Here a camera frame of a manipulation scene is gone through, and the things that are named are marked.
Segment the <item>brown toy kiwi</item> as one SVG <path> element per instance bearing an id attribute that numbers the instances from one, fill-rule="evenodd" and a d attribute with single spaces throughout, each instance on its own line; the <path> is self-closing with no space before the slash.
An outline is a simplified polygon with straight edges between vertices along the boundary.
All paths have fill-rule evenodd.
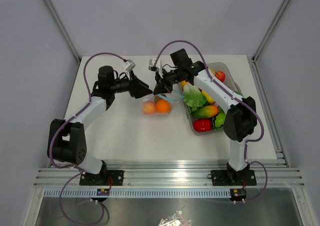
<path id="1" fill-rule="evenodd" d="M 156 95 L 156 96 L 154 97 L 154 102 L 157 103 L 157 102 L 160 101 L 160 100 L 164 100 L 165 97 L 166 97 L 165 94 Z"/>

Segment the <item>clear zip top bag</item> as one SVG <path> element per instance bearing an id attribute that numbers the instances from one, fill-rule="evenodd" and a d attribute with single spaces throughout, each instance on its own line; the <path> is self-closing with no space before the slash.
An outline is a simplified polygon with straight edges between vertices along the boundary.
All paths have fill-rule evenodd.
<path id="1" fill-rule="evenodd" d="M 149 95 L 143 98 L 142 112 L 146 115 L 167 115 L 184 96 L 177 90 L 168 94 Z"/>

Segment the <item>orange toy tangerine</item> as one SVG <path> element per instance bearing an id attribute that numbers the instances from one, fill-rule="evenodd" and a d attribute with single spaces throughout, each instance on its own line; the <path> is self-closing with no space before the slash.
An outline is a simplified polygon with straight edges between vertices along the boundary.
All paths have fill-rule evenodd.
<path id="1" fill-rule="evenodd" d="M 166 100 L 160 100 L 156 103 L 156 111 L 160 114 L 168 114 L 171 112 L 171 104 Z"/>

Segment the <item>orange pink toy peach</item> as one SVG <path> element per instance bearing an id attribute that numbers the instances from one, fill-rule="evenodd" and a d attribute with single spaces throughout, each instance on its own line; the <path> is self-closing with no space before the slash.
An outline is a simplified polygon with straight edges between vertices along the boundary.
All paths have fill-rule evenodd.
<path id="1" fill-rule="evenodd" d="M 142 111 L 146 115 L 154 115 L 156 113 L 156 103 L 153 101 L 146 101 L 143 103 Z"/>

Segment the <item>yellow toy pear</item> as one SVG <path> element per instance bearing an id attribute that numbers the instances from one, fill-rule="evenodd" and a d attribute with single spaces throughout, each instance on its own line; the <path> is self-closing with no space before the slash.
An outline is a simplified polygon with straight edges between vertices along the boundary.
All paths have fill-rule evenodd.
<path id="1" fill-rule="evenodd" d="M 215 100 L 211 96 L 209 96 L 205 91 L 202 90 L 201 93 L 204 96 L 204 98 L 206 99 L 208 104 L 214 104 L 215 103 Z"/>

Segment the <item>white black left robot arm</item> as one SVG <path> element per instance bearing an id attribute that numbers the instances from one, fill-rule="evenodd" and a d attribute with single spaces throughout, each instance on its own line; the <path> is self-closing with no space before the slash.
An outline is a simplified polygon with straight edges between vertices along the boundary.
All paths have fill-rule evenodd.
<path id="1" fill-rule="evenodd" d="M 111 66 L 98 70 L 97 81 L 89 91 L 89 101 L 68 119 L 54 119 L 50 124 L 47 155 L 51 164 L 60 168 L 74 167 L 97 185 L 108 180 L 107 165 L 87 151 L 85 131 L 115 100 L 115 94 L 128 92 L 135 99 L 152 93 L 149 86 L 129 72 L 119 78 Z"/>

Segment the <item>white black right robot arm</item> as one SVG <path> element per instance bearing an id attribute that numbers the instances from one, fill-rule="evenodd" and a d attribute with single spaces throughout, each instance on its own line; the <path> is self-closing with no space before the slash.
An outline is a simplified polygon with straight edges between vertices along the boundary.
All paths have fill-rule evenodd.
<path id="1" fill-rule="evenodd" d="M 187 81 L 204 90 L 217 101 L 226 115 L 223 131 L 230 139 L 230 157 L 225 170 L 212 170 L 211 180 L 214 186 L 255 186 L 257 184 L 251 163 L 247 160 L 247 143 L 257 124 L 261 122 L 256 112 L 256 102 L 252 97 L 243 98 L 221 83 L 209 70 L 204 59 L 193 62 L 185 49 L 170 55 L 176 66 L 166 71 L 158 63 L 150 60 L 149 70 L 155 72 L 154 94 L 169 93 L 173 85 Z"/>

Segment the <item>green orange toy mango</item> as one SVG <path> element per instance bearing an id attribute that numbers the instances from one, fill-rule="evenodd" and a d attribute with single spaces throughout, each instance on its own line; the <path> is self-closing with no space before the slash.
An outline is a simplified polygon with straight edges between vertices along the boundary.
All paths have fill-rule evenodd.
<path id="1" fill-rule="evenodd" d="M 211 118 L 219 113 L 219 109 L 214 105 L 202 107 L 192 113 L 192 116 L 198 119 Z"/>

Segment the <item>green striped toy watermelon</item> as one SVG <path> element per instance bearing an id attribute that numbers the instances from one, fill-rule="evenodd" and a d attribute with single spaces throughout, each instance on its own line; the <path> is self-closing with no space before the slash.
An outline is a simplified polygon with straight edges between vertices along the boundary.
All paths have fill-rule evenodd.
<path id="1" fill-rule="evenodd" d="M 225 122 L 226 114 L 221 112 L 218 113 L 215 117 L 212 119 L 212 128 L 215 129 L 220 129 L 223 127 L 224 122 Z"/>

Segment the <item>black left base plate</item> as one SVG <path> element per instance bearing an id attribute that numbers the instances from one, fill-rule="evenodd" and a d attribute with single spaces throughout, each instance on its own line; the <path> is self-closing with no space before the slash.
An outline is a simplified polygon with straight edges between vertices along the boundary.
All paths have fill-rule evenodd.
<path id="1" fill-rule="evenodd" d="M 124 181 L 124 171 L 107 170 L 105 173 L 90 174 L 85 173 L 80 177 L 80 186 L 122 186 Z"/>

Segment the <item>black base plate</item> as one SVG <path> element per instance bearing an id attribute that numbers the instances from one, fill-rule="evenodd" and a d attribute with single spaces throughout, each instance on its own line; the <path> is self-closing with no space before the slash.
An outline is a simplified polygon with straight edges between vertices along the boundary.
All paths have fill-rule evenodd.
<path id="1" fill-rule="evenodd" d="M 80 186 L 122 186 L 124 181 L 124 171 L 107 170 L 105 173 L 90 174 L 85 173 L 80 177 Z"/>
<path id="2" fill-rule="evenodd" d="M 227 170 L 212 170 L 210 172 L 213 186 L 256 186 L 255 172 L 248 170 L 244 173 L 228 172 Z"/>

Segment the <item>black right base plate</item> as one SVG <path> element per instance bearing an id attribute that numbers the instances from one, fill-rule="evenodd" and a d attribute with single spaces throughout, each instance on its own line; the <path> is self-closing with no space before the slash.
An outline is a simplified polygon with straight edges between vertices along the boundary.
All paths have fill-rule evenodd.
<path id="1" fill-rule="evenodd" d="M 248 170 L 244 173 L 228 172 L 227 170 L 212 170 L 210 172 L 213 186 L 256 186 L 255 172 Z"/>

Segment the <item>aluminium frame post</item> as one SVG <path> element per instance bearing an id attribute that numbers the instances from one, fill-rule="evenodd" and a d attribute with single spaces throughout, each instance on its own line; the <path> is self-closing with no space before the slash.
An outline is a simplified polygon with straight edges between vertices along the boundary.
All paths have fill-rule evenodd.
<path id="1" fill-rule="evenodd" d="M 275 32 L 277 26 L 279 25 L 283 15 L 285 14 L 287 8 L 289 7 L 292 0 L 282 0 L 276 14 L 274 15 L 266 33 L 264 34 L 257 50 L 255 51 L 252 61 L 253 63 L 257 63 L 259 57 L 262 55 L 265 47 L 267 46 L 268 42 L 270 41 L 273 33 Z"/>
<path id="2" fill-rule="evenodd" d="M 65 44 L 67 45 L 69 51 L 71 52 L 73 58 L 75 59 L 75 61 L 77 62 L 77 64 L 79 65 L 81 62 L 81 57 L 72 41 L 72 39 L 70 38 L 54 4 L 52 0 L 42 0 L 45 4 L 45 7 L 47 8 L 49 15 L 51 16 L 52 20 L 54 21 L 58 31 L 60 32 Z"/>

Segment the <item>aluminium mounting rail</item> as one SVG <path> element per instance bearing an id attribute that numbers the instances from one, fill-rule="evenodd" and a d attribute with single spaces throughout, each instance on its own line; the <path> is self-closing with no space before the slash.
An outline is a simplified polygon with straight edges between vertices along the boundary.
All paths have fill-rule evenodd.
<path id="1" fill-rule="evenodd" d="M 212 170 L 223 170 L 225 162 L 209 160 L 186 161 L 117 161 L 107 160 L 109 170 L 124 171 L 124 188 L 211 188 L 208 174 Z M 250 166 L 255 171 L 257 187 L 268 180 L 270 188 L 303 188 L 305 180 L 298 168 L 289 167 L 285 160 L 267 160 L 264 167 Z M 33 186 L 36 188 L 62 187 L 78 173 L 75 169 L 40 168 Z"/>

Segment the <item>right aluminium frame post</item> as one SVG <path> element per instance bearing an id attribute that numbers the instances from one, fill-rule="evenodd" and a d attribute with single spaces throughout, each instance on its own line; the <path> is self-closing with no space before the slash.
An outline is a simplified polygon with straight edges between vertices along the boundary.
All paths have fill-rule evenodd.
<path id="1" fill-rule="evenodd" d="M 252 61 L 253 63 L 257 63 L 259 57 L 262 55 L 265 47 L 267 46 L 268 42 L 270 41 L 273 33 L 275 32 L 277 26 L 279 25 L 283 15 L 285 14 L 287 8 L 289 7 L 292 0 L 282 0 L 276 14 L 274 15 L 266 33 L 264 34 L 257 50 L 255 51 Z"/>

